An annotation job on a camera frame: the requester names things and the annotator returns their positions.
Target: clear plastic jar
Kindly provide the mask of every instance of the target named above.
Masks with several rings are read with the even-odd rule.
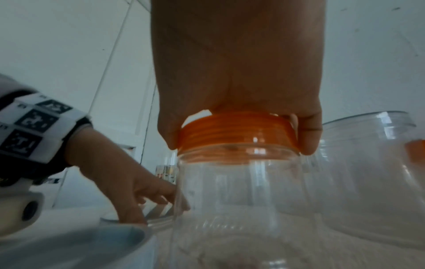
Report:
[[[268,114],[213,115],[182,129],[170,268],[329,268],[295,141],[290,123]]]
[[[326,177],[319,183],[328,227],[401,248],[425,247],[425,174],[406,147],[416,139],[415,127],[405,112],[370,113],[324,124],[319,157]],[[391,266],[406,264],[407,255],[411,254],[401,249],[390,255]],[[408,268],[423,268],[424,253],[415,255],[417,263]]]

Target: clear plastic container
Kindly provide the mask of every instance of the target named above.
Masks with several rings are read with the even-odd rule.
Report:
[[[425,247],[425,174],[407,147],[417,139],[415,127],[405,112],[370,113],[324,124],[318,155],[326,176],[319,184],[328,227],[402,248]],[[417,254],[422,255],[422,265],[408,268],[423,268],[424,253]]]
[[[182,129],[170,268],[329,268],[295,141],[290,123],[268,114]]]

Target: child's hand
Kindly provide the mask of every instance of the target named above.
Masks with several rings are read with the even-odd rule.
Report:
[[[174,203],[175,185],[155,177],[92,128],[81,130],[69,140],[65,159],[96,183],[111,200],[122,223],[146,224],[138,206],[145,203],[144,197],[158,204]]]

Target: white plate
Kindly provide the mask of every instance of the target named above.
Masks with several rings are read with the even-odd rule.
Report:
[[[2,269],[153,269],[157,239],[147,227],[109,225],[36,239],[0,253]]]

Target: hand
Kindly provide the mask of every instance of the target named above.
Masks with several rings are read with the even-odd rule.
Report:
[[[295,114],[300,151],[314,153],[324,22],[325,0],[152,1],[158,130],[170,149],[192,114],[250,110]]]
[[[121,223],[147,224],[138,206],[146,202],[144,197],[158,204],[174,203],[175,185],[155,177],[92,128],[79,131],[68,141],[65,160],[96,183],[112,202]]]

